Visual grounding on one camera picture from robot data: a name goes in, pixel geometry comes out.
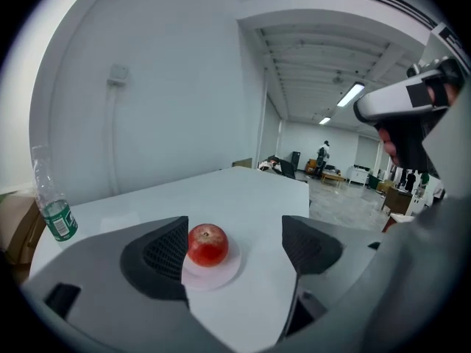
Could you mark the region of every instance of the green bottle label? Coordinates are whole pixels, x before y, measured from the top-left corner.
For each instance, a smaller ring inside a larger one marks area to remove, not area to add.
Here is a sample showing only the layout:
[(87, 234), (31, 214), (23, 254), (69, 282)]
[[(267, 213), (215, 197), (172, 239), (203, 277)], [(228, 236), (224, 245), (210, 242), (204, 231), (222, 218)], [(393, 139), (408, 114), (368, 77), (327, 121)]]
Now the green bottle label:
[[(49, 204), (44, 209), (47, 211), (53, 204), (54, 203)], [(64, 240), (71, 238), (78, 228), (77, 222), (71, 213), (71, 208), (68, 205), (66, 205), (60, 213), (44, 217), (44, 221), (49, 230), (51, 230), (54, 238), (59, 242), (63, 242)]]

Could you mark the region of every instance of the desk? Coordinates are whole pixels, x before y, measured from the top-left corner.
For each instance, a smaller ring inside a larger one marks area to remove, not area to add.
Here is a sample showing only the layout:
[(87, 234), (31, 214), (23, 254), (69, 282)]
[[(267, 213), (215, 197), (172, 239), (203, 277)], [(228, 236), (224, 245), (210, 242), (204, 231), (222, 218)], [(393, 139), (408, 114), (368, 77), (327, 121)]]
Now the desk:
[(187, 289), (192, 314), (236, 352), (255, 352), (276, 344), (296, 282), (281, 246), (281, 216), (309, 216), (305, 183), (235, 167), (71, 209), (79, 225), (77, 233), (59, 244), (45, 230), (31, 276), (83, 238), (187, 215), (189, 229), (201, 223), (217, 224), (238, 242), (242, 253), (239, 274), (225, 286), (209, 292)]
[(321, 182), (324, 183), (324, 181), (326, 179), (336, 180), (337, 181), (337, 187), (340, 186), (341, 182), (345, 181), (345, 178), (340, 176), (340, 175), (336, 175), (336, 174), (332, 174), (332, 173), (322, 173)]
[(381, 210), (386, 206), (391, 210), (390, 213), (399, 213), (404, 215), (407, 212), (407, 208), (409, 207), (411, 200), (412, 193), (390, 187)]

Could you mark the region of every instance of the ceiling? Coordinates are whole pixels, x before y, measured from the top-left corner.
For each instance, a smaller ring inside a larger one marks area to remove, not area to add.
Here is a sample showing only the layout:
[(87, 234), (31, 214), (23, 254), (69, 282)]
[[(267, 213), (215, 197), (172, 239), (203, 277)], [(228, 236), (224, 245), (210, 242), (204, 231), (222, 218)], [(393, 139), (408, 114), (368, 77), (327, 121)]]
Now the ceiling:
[(264, 54), (288, 111), (288, 120), (335, 126), (377, 137), (360, 123), (353, 103), (337, 107), (354, 82), (368, 93), (406, 78), (420, 54), (360, 29), (325, 24), (279, 25), (260, 29)]

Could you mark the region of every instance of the red apple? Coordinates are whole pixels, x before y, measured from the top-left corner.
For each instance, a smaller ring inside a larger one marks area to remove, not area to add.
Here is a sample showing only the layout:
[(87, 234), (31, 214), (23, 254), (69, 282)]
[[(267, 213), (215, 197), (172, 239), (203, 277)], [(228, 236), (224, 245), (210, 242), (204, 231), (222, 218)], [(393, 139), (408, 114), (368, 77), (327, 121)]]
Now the red apple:
[(226, 233), (216, 225), (198, 225), (188, 235), (188, 256), (197, 265), (214, 267), (226, 258), (228, 251)]

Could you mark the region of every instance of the white wall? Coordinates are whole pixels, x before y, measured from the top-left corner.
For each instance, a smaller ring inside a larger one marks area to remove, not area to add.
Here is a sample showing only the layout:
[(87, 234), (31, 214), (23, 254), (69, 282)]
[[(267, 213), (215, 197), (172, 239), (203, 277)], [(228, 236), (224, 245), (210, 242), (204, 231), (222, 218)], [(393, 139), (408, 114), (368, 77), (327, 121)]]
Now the white wall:
[(380, 163), (381, 171), (386, 170), (386, 168), (388, 167), (388, 161), (389, 161), (389, 154), (387, 154), (385, 151), (383, 151), (383, 153), (381, 155), (381, 163)]
[(364, 136), (358, 137), (358, 148), (355, 156), (355, 164), (375, 168), (376, 155), (378, 154), (378, 141)]
[(30, 188), (29, 107), (44, 52), (76, 0), (42, 0), (24, 24), (0, 74), (0, 194)]
[(62, 59), (51, 102), (53, 171), (69, 202), (112, 194), (103, 127), (113, 63), (130, 69), (114, 121), (121, 192), (255, 157), (263, 69), (233, 17), (240, 1), (92, 6)]
[(342, 174), (355, 164), (358, 148), (358, 134), (317, 124), (287, 122), (281, 140), (280, 157), (284, 158), (293, 151), (300, 151), (298, 169), (304, 170), (307, 161), (317, 158), (317, 150), (325, 140), (330, 144), (330, 159), (327, 164), (340, 169)]
[(253, 36), (239, 29), (241, 41), (242, 73), (244, 80), (244, 95), (246, 103), (246, 126), (244, 127), (247, 148), (252, 158), (252, 167), (257, 165), (257, 146), (261, 128), (261, 117), (264, 114), (263, 102), (266, 99), (263, 59), (252, 42)]
[(263, 120), (263, 133), (259, 160), (265, 160), (276, 154), (280, 116), (269, 99), (266, 100), (265, 118)]

